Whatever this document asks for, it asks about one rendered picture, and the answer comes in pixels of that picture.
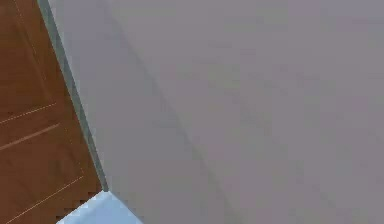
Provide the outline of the brown wooden room door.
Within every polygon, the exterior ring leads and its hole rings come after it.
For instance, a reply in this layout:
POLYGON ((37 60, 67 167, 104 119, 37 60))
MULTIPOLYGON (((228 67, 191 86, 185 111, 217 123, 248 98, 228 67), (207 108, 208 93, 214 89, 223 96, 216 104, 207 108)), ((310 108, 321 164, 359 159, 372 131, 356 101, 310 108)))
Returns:
POLYGON ((0 0, 0 224, 56 224, 101 189, 37 0, 0 0))

